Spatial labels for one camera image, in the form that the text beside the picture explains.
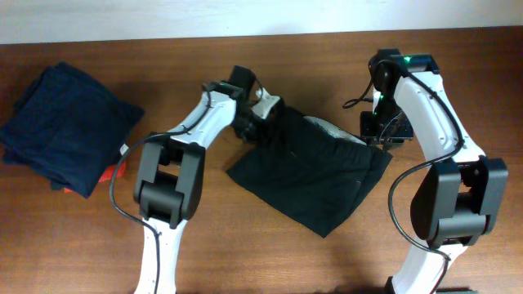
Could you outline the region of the black shorts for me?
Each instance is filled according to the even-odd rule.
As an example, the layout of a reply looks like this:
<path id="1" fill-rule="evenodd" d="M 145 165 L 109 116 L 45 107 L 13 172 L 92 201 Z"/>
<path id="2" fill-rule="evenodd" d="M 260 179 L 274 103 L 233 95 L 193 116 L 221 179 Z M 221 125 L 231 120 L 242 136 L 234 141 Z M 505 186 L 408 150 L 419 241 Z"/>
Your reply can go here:
<path id="1" fill-rule="evenodd" d="M 291 107 L 227 170 L 239 186 L 324 238 L 381 180 L 392 156 L 329 135 Z"/>

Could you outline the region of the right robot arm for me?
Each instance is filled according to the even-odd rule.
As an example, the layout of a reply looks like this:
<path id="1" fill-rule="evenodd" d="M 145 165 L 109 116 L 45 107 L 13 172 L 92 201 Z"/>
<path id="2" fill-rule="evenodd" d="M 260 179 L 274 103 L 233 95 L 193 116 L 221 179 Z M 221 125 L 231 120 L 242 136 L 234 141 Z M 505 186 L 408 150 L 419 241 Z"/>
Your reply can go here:
<path id="1" fill-rule="evenodd" d="M 380 49 L 369 60 L 373 108 L 360 115 L 360 137 L 384 149 L 417 139 L 424 163 L 392 183 L 387 206 L 393 225 L 411 245 L 386 293 L 437 293 L 450 266 L 496 224 L 508 169 L 488 158 L 469 136 L 445 93 L 429 54 Z M 393 196 L 400 182 L 427 170 L 410 204 L 415 235 L 397 220 Z"/>

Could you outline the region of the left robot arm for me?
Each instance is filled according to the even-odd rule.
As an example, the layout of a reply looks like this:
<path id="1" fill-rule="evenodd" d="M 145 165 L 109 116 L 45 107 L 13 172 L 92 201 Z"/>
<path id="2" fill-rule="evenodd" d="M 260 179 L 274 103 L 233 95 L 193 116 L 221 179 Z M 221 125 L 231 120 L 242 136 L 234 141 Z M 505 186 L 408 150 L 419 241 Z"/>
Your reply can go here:
<path id="1" fill-rule="evenodd" d="M 206 151 L 221 131 L 258 140 L 284 101 L 259 85 L 256 75 L 236 65 L 229 78 L 211 82 L 199 103 L 168 135 L 152 135 L 143 145 L 133 198 L 144 228 L 138 293 L 174 293 L 184 228 L 203 190 Z"/>

